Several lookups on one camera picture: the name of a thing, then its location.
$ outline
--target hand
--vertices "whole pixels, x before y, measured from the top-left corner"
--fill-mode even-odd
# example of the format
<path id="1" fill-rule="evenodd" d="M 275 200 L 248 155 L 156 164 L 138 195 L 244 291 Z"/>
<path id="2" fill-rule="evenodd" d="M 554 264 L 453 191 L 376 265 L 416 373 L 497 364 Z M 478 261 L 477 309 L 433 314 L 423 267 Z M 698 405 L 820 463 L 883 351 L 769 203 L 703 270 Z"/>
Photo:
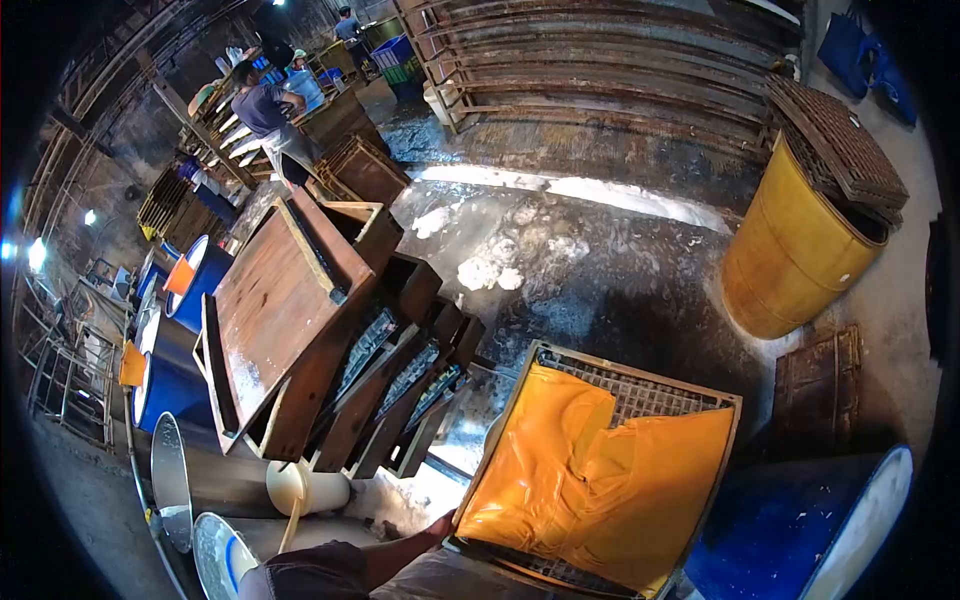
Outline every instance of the hand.
<path id="1" fill-rule="evenodd" d="M 436 543 L 440 543 L 445 537 L 453 533 L 453 514 L 456 512 L 456 510 L 452 510 L 446 515 L 441 516 L 434 521 L 433 524 L 424 529 L 424 533 L 435 538 Z"/>

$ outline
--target wooden post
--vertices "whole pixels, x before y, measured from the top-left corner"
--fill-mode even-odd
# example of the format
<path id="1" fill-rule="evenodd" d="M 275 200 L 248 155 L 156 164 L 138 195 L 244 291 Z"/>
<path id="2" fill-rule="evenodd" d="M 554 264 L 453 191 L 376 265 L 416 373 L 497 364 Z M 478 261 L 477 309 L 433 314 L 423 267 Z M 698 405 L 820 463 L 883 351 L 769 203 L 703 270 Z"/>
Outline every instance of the wooden post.
<path id="1" fill-rule="evenodd" d="M 210 132 L 204 129 L 198 123 L 195 123 L 192 118 L 190 118 L 190 113 L 187 112 L 186 103 L 177 93 L 177 91 L 170 86 L 166 79 L 156 68 L 153 57 L 150 56 L 150 53 L 146 49 L 141 48 L 136 53 L 136 60 L 140 63 L 140 68 L 143 69 L 144 74 L 147 76 L 147 79 L 151 81 L 154 85 L 154 91 L 156 95 L 160 97 L 160 100 L 163 101 L 163 104 L 173 111 L 177 115 L 177 118 L 182 122 L 183 125 L 190 128 L 193 133 L 195 133 L 203 142 L 206 144 L 206 147 L 213 151 L 213 154 L 217 155 L 220 158 L 220 161 L 224 163 L 224 166 L 227 167 L 227 170 L 230 173 L 238 178 L 241 183 L 249 187 L 251 190 L 256 189 L 256 180 L 246 169 L 241 168 L 235 160 L 229 157 L 228 153 L 220 149 L 213 139 L 210 137 Z"/>

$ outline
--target ceiling light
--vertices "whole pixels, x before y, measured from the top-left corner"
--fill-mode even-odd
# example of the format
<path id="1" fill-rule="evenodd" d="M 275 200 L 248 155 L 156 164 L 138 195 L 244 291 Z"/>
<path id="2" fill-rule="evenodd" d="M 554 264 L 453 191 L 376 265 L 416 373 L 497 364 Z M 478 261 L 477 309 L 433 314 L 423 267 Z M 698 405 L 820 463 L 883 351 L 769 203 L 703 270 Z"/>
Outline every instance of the ceiling light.
<path id="1" fill-rule="evenodd" d="M 34 271 L 39 271 L 40 267 L 43 266 L 43 261 L 46 260 L 47 257 L 47 249 L 43 247 L 43 240 L 40 238 L 36 239 L 30 247 L 27 257 L 30 261 L 30 268 Z"/>

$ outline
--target yellow drum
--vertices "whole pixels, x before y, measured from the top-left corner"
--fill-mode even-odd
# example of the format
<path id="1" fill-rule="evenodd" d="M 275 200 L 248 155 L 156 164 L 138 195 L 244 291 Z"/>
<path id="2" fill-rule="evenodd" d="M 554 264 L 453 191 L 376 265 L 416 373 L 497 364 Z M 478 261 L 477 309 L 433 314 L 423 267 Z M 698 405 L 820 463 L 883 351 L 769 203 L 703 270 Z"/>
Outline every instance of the yellow drum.
<path id="1" fill-rule="evenodd" d="M 782 134 L 724 256 L 724 302 L 751 335 L 773 340 L 817 316 L 886 246 L 810 187 Z"/>

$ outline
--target worker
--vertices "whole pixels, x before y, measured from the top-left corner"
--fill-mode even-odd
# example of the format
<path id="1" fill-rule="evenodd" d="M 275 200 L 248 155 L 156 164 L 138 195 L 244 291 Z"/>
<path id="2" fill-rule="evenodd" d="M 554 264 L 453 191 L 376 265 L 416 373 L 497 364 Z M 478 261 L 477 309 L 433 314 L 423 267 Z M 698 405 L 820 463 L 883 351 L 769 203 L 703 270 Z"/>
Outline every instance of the worker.
<path id="1" fill-rule="evenodd" d="M 288 122 L 280 109 L 282 103 L 289 103 L 294 105 L 296 113 L 305 111 L 306 100 L 303 96 L 279 85 L 259 84 L 256 67 L 249 60 L 242 60 L 233 67 L 233 80 L 240 90 L 230 103 L 230 108 L 240 122 L 260 139 L 270 164 L 284 183 L 303 186 L 306 175 L 319 179 L 314 165 L 324 150 Z M 287 162 L 285 169 L 285 156 L 296 164 Z"/>
<path id="2" fill-rule="evenodd" d="M 174 156 L 177 175 L 193 184 L 193 193 L 210 212 L 220 217 L 227 227 L 237 220 L 236 197 L 230 196 L 227 188 L 207 173 L 204 165 L 196 156 L 180 150 Z"/>
<path id="3" fill-rule="evenodd" d="M 309 71 L 310 67 L 306 63 L 306 52 L 298 48 L 294 51 L 294 61 L 287 67 L 287 74 L 291 75 L 294 71 Z"/>
<path id="4" fill-rule="evenodd" d="M 360 32 L 360 21 L 350 14 L 350 7 L 342 7 L 340 9 L 340 22 L 333 28 L 333 31 L 338 38 L 344 41 L 344 46 L 353 59 L 353 66 L 357 68 L 357 74 L 360 76 L 360 79 L 363 80 L 364 84 L 369 84 L 370 80 L 367 79 L 367 74 L 363 70 L 364 60 L 370 62 L 374 76 L 379 75 L 380 70 L 376 66 L 376 61 L 374 61 L 370 53 L 367 52 L 367 47 L 361 39 L 363 34 Z"/>
<path id="5" fill-rule="evenodd" d="M 369 597 L 415 558 L 450 533 L 453 511 L 423 531 L 401 540 L 358 548 L 332 541 L 278 554 L 247 571 L 238 600 L 354 600 Z"/>

